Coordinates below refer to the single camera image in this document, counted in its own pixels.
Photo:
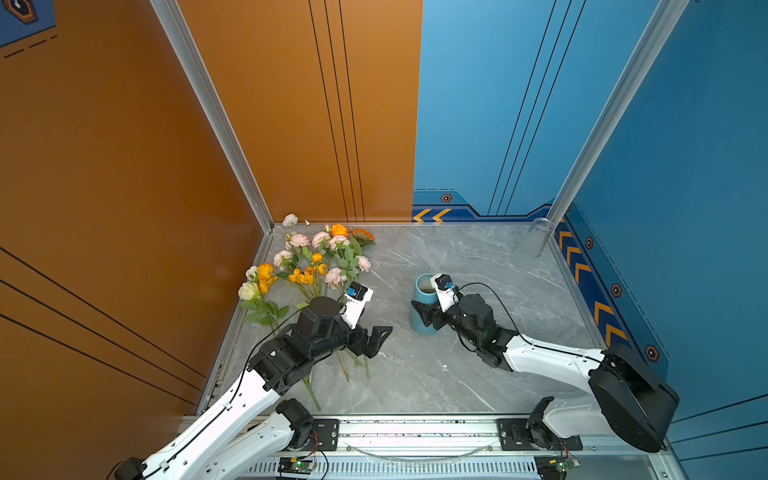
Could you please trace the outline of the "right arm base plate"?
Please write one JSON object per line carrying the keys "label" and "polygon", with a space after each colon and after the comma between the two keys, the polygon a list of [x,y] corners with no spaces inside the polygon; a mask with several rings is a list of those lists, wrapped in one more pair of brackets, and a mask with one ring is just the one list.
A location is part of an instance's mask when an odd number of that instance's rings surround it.
{"label": "right arm base plate", "polygon": [[496,421],[497,434],[503,451],[581,451],[578,435],[557,437],[544,424],[528,425],[522,418],[501,418]]}

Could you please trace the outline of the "pink rose flower stem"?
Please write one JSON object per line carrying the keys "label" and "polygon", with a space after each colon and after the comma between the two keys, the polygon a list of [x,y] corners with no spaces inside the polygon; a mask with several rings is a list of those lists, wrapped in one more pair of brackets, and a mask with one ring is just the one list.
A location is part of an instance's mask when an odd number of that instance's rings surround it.
{"label": "pink rose flower stem", "polygon": [[286,235],[285,244],[273,258],[278,276],[296,285],[311,285],[314,281],[313,251],[308,236],[292,232]]}

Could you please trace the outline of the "white flower stem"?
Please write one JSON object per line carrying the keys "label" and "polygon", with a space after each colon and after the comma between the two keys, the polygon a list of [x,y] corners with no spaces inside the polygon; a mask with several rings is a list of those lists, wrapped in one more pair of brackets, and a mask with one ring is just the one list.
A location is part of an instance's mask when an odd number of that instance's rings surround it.
{"label": "white flower stem", "polygon": [[246,280],[238,289],[240,307],[247,311],[244,319],[250,323],[274,329],[287,317],[289,307],[279,306],[267,298],[272,285],[278,280],[271,264],[263,263],[250,267],[245,273]]}

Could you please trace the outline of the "orange poppy flower stem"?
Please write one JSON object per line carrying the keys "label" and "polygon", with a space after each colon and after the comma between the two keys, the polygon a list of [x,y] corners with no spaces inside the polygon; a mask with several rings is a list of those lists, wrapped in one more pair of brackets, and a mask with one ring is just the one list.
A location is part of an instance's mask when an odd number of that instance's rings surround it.
{"label": "orange poppy flower stem", "polygon": [[290,307],[278,304],[268,297],[269,292],[277,284],[287,284],[295,288],[303,300],[296,309],[301,310],[309,305],[316,293],[316,268],[324,267],[322,256],[309,254],[310,265],[301,268],[301,258],[290,250],[281,250],[272,263],[261,263],[251,266],[245,271],[245,281],[238,289],[239,306],[245,310],[245,321],[258,323],[276,330],[278,325],[288,318]]}

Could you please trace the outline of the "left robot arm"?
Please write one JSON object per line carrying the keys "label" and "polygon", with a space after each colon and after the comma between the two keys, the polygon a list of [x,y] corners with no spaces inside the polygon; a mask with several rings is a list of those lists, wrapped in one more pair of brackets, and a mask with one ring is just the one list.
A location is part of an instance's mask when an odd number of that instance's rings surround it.
{"label": "left robot arm", "polygon": [[119,464],[115,479],[234,479],[256,461],[302,444],[312,416],[285,394],[335,352],[375,357],[390,326],[366,329],[347,320],[362,303],[313,299],[283,321],[276,336],[258,342],[232,386],[191,426],[146,459]]}

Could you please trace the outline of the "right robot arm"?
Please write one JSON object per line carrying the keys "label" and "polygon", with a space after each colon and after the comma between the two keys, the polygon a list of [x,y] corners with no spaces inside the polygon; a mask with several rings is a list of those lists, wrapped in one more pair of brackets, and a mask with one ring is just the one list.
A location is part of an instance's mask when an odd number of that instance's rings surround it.
{"label": "right robot arm", "polygon": [[545,396],[536,404],[521,430],[533,448],[571,448],[584,436],[615,436],[644,452],[663,449],[680,399],[629,347],[584,349],[534,339],[500,326],[478,294],[412,306],[425,326],[450,328],[486,365],[581,391],[579,397]]}

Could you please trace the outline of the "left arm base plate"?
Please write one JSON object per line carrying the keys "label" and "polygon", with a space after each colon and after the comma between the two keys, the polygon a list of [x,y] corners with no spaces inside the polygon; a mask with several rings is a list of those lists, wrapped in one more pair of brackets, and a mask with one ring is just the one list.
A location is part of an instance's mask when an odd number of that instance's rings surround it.
{"label": "left arm base plate", "polygon": [[340,421],[336,418],[315,418],[310,426],[304,426],[286,447],[287,451],[333,452],[338,448]]}

